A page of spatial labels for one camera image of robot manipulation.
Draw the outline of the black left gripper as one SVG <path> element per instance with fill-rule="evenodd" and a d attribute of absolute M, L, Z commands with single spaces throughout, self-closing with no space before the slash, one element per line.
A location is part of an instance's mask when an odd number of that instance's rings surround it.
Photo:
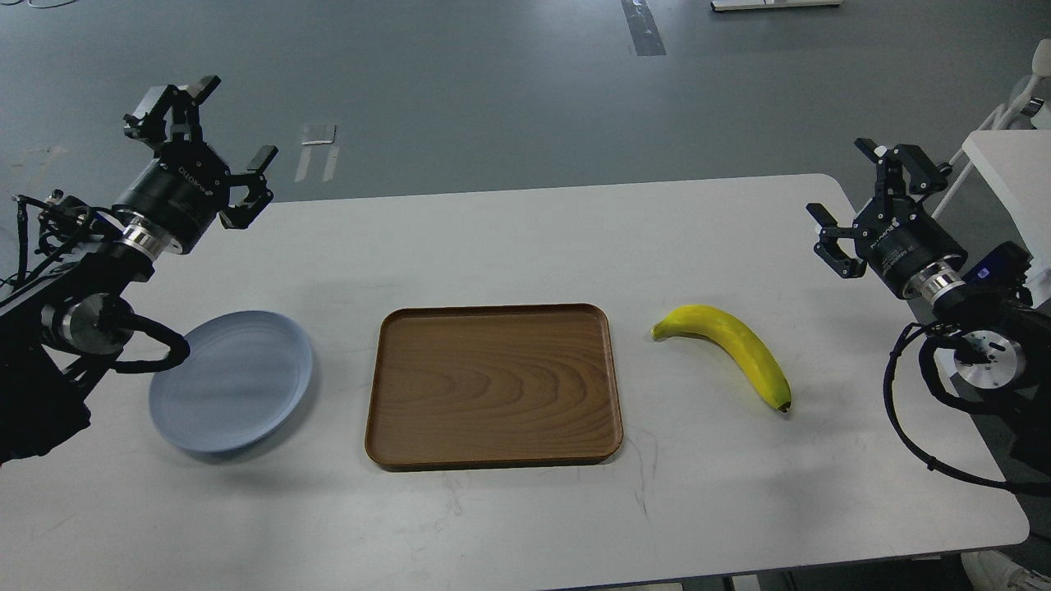
<path fill-rule="evenodd" d="M 178 254 L 194 250 L 217 216 L 225 229 L 244 231 L 273 202 L 265 174 L 277 146 L 260 146 L 246 171 L 229 176 L 224 158 L 203 142 L 200 105 L 221 83 L 207 76 L 187 85 L 154 86 L 123 116 L 124 136 L 148 146 L 154 160 L 120 195 L 114 213 L 124 221 L 145 218 L 172 238 Z M 244 197 L 229 204 L 230 190 L 240 188 Z"/>

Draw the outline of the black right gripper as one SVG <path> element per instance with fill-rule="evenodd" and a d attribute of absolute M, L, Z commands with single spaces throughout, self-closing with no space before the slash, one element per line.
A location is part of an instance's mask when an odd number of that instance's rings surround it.
<path fill-rule="evenodd" d="M 841 279 L 860 279 L 870 266 L 897 298 L 918 298 L 918 273 L 932 264 L 957 272 L 967 259 L 923 207 L 931 195 L 946 190 L 954 164 L 934 163 L 914 144 L 887 147 L 857 138 L 853 145 L 877 166 L 874 197 L 857 213 L 856 227 L 839 226 L 824 205 L 808 203 L 806 212 L 817 222 L 815 254 Z M 856 241 L 860 259 L 848 257 L 839 240 Z"/>

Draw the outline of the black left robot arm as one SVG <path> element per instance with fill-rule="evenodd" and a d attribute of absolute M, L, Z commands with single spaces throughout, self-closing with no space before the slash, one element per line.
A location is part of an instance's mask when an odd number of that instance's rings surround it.
<path fill-rule="evenodd" d="M 220 221 L 247 228 L 271 202 L 266 169 L 277 157 L 260 147 L 234 174 L 200 125 L 220 85 L 148 89 L 123 131 L 148 146 L 150 164 L 114 206 L 94 207 L 55 190 L 15 195 L 16 271 L 2 298 L 1 456 L 45 456 L 89 427 L 87 396 L 108 373 L 161 373 L 189 356 L 188 341 L 136 314 L 123 291 L 154 276 L 163 252 L 188 254 Z"/>

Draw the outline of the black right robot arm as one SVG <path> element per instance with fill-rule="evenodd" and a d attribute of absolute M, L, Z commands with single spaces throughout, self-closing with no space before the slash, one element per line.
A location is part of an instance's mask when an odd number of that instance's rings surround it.
<path fill-rule="evenodd" d="M 883 406 L 897 436 L 931 471 L 1048 495 L 1048 483 L 980 478 L 923 450 L 905 434 L 893 399 L 898 360 L 921 339 L 918 365 L 931 396 L 972 416 L 1000 417 L 1013 436 L 1011 456 L 1049 472 L 1049 317 L 1025 288 L 1026 252 L 1006 242 L 963 273 L 967 251 L 924 206 L 946 190 L 951 166 L 935 164 L 912 144 L 886 147 L 859 138 L 856 148 L 875 165 L 877 178 L 851 225 L 838 225 L 822 204 L 806 208 L 817 221 L 815 254 L 837 276 L 857 279 L 871 270 L 898 299 L 921 299 L 931 308 L 931 323 L 910 324 L 897 338 L 883 373 Z"/>

